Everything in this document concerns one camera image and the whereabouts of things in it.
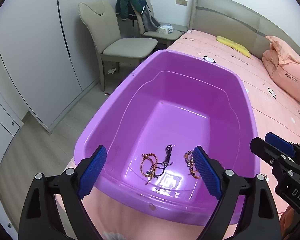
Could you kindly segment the right human hand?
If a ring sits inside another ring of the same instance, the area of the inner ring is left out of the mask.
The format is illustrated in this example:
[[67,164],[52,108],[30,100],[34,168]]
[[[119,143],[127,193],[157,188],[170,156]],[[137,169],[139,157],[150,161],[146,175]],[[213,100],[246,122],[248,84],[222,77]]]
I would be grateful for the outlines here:
[[288,206],[280,218],[281,235],[284,240],[300,240],[300,215]]

